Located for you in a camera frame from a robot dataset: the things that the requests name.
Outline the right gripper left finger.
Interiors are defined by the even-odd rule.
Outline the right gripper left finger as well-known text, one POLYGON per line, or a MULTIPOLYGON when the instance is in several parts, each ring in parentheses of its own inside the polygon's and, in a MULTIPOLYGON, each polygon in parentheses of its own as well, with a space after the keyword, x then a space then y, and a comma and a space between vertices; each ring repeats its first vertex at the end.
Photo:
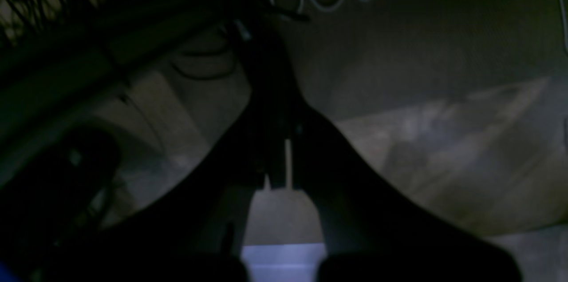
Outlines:
POLYGON ((268 178, 286 187, 284 100, 254 95, 175 188, 125 221, 66 248, 47 282, 245 282, 250 203, 268 178))

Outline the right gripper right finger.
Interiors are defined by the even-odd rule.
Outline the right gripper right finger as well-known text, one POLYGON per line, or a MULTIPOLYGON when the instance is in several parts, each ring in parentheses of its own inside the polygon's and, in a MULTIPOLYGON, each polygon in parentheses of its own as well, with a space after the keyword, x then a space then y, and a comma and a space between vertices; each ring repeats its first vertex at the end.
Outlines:
POLYGON ((318 282, 521 282, 513 256, 419 207, 305 100, 291 101, 293 181, 328 255, 318 282))

